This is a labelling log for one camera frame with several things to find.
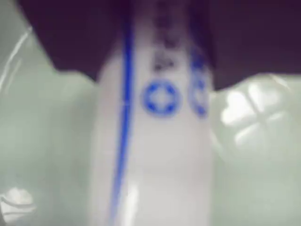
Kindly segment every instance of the white plastic bottle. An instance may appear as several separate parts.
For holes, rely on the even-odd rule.
[[[208,226],[208,77],[185,1],[139,1],[101,75],[90,226]]]

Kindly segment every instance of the plastic packaging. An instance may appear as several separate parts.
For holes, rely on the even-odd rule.
[[[100,83],[90,225],[209,225],[210,72],[185,1],[140,1]]]

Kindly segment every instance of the plastic bottle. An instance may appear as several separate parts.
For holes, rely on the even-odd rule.
[[[89,225],[208,226],[210,72],[187,3],[140,1],[132,15],[101,76]]]

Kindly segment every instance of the blue stripe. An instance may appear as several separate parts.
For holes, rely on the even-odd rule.
[[[114,225],[114,220],[118,212],[118,205],[120,200],[120,191],[125,174],[125,167],[127,163],[127,148],[130,129],[131,118],[131,105],[132,105],[132,80],[133,80],[133,36],[131,21],[128,16],[125,22],[124,31],[124,81],[123,81],[123,106],[121,111],[121,134],[119,138],[118,158],[116,162],[116,171],[114,184],[112,188],[111,206],[110,206],[110,219],[109,225]]]

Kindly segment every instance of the blue circular emblem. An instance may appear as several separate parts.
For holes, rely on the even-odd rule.
[[[143,93],[143,105],[147,112],[155,116],[171,116],[180,105],[180,95],[171,82],[156,80]]]
[[[189,100],[193,111],[201,117],[207,114],[207,95],[205,93],[206,85],[202,80],[196,79],[190,85]]]

